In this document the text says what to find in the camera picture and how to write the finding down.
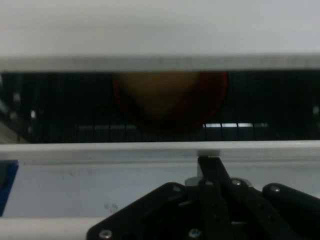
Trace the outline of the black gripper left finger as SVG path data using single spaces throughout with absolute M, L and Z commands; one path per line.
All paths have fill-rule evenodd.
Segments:
M 232 240 L 222 194 L 230 177 L 218 157 L 199 157 L 195 185 L 169 182 L 92 226 L 88 240 Z

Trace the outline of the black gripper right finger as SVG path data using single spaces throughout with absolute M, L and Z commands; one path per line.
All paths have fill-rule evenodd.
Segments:
M 318 240 L 320 200 L 279 183 L 262 191 L 207 158 L 207 239 Z

